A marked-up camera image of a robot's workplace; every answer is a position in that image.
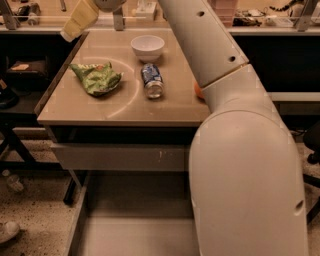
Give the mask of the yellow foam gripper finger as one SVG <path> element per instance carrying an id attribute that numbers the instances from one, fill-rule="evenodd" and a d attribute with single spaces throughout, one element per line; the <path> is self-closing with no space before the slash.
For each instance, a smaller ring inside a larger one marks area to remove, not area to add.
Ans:
<path id="1" fill-rule="evenodd" d="M 72 42 L 89 26 L 96 23 L 98 15 L 99 9 L 94 0 L 79 0 L 70 18 L 64 24 L 60 35 L 67 42 Z"/>

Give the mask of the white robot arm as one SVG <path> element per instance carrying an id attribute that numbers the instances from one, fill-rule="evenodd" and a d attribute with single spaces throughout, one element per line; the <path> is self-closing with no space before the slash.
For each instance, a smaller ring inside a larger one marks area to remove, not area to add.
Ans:
<path id="1" fill-rule="evenodd" d="M 189 154 L 201 256 L 308 256 L 295 141 L 207 0 L 158 0 L 210 114 Z"/>

